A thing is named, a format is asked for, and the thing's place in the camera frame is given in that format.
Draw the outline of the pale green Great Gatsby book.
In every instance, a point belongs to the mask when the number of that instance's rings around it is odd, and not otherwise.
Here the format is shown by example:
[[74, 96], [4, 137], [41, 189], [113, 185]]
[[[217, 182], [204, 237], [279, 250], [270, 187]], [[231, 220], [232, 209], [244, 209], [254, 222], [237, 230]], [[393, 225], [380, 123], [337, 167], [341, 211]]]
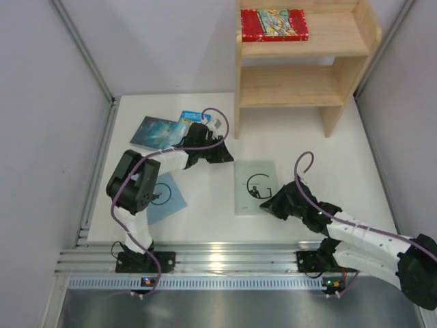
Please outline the pale green Great Gatsby book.
[[260, 216], [259, 206], [279, 190], [272, 161], [236, 161], [234, 163], [234, 210], [236, 216]]

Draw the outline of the red illustrated book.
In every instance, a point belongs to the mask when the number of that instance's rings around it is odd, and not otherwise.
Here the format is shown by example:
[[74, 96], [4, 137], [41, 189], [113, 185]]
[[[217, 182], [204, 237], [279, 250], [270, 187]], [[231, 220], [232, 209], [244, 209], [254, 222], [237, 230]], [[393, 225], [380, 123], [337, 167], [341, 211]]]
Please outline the red illustrated book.
[[241, 10], [243, 42], [298, 42], [309, 39], [305, 13], [301, 9]]

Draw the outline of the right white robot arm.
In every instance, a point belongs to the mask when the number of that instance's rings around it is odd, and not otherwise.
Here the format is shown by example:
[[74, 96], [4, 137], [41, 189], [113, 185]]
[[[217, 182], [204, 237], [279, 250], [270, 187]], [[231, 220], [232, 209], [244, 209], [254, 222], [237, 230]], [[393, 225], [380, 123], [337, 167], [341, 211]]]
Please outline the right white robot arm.
[[259, 206], [282, 220], [295, 217], [324, 235], [314, 255], [324, 272], [345, 268], [390, 283], [411, 302], [436, 309], [436, 242], [378, 230], [348, 215], [341, 207], [320, 202], [301, 181], [283, 186]]

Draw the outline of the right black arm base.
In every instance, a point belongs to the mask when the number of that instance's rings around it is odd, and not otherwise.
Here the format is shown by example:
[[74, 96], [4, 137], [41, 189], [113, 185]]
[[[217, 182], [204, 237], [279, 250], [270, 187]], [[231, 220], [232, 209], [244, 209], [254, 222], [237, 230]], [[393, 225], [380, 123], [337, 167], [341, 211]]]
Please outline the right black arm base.
[[319, 259], [317, 251], [297, 251], [296, 263], [299, 273], [326, 272], [326, 265]]

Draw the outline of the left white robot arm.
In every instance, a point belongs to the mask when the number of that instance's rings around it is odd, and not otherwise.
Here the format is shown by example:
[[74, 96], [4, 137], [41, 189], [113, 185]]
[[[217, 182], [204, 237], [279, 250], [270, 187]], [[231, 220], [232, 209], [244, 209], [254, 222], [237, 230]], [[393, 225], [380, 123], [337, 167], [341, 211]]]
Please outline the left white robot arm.
[[143, 154], [123, 153], [106, 187], [111, 215], [126, 233], [125, 248], [136, 254], [151, 254], [146, 208], [156, 198], [154, 189], [161, 174], [188, 169], [201, 159], [209, 164], [234, 160], [225, 145], [227, 135], [218, 135], [210, 124], [193, 123], [181, 140], [168, 148]]

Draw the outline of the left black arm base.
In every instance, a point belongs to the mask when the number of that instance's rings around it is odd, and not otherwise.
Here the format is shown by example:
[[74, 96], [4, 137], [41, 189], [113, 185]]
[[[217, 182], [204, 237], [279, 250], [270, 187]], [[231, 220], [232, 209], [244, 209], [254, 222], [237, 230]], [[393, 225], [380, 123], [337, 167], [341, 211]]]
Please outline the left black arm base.
[[[175, 267], [176, 253], [173, 251], [155, 251], [154, 257], [160, 264], [162, 273], [170, 273]], [[158, 273], [158, 266], [147, 254], [121, 251], [117, 255], [116, 273]]]

